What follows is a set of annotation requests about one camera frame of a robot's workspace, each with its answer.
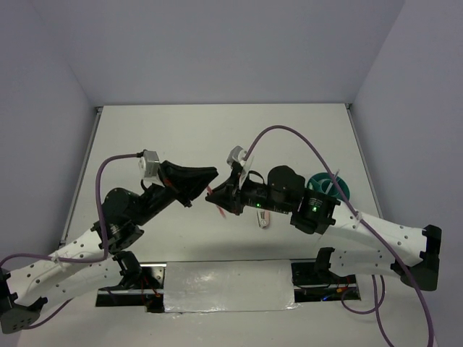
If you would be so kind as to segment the pink red gel pen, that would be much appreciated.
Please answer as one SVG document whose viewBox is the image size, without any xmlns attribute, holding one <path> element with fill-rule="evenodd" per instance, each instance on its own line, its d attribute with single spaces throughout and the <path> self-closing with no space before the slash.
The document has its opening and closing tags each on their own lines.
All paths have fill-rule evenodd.
<svg viewBox="0 0 463 347">
<path fill-rule="evenodd" d="M 212 194 L 213 190 L 211 189 L 210 186 L 207 186 L 207 187 L 206 187 L 206 192 L 207 192 L 207 196 L 209 196 L 209 195 Z M 220 206 L 218 206 L 218 205 L 216 205 L 216 208 L 217 208 L 217 210 L 219 211 L 221 217 L 222 217 L 223 219 L 226 219 L 226 213 L 224 212 L 224 210 L 223 210 Z"/>
</svg>

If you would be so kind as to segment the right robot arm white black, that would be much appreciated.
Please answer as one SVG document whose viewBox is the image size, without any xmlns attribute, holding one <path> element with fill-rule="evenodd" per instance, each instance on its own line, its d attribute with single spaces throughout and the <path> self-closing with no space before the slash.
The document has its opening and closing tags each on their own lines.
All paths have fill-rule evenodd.
<svg viewBox="0 0 463 347">
<path fill-rule="evenodd" d="M 324 193 L 308 189 L 303 176 L 288 166 L 272 168 L 265 183 L 252 181 L 234 163 L 230 177 L 212 189 L 206 201 L 241 215 L 245 207 L 288 214 L 290 223 L 305 234 L 339 237 L 364 250 L 322 247 L 315 258 L 315 277 L 330 283 L 348 275 L 398 277 L 407 286 L 434 291 L 438 286 L 442 230 L 395 224 L 360 211 Z"/>
</svg>

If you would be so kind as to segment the pink mini stapler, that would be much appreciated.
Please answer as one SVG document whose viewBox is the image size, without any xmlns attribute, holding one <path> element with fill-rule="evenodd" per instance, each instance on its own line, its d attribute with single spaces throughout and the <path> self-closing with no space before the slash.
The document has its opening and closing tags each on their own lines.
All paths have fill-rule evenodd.
<svg viewBox="0 0 463 347">
<path fill-rule="evenodd" d="M 267 210 L 258 210 L 257 211 L 258 226 L 261 229 L 267 229 L 270 226 L 271 215 Z"/>
</svg>

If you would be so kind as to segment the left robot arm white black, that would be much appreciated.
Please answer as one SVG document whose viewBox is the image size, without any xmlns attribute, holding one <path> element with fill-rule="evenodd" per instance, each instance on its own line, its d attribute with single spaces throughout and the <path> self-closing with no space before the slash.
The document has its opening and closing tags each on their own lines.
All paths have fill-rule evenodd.
<svg viewBox="0 0 463 347">
<path fill-rule="evenodd" d="M 101 197 L 97 181 L 98 220 L 74 240 L 17 270 L 1 271 L 1 331 L 18 333 L 44 323 L 41 314 L 100 288 L 134 288 L 142 267 L 129 251 L 141 229 L 174 202 L 190 207 L 217 177 L 214 167 L 189 168 L 164 161 L 155 181 L 137 194 L 123 188 Z"/>
</svg>

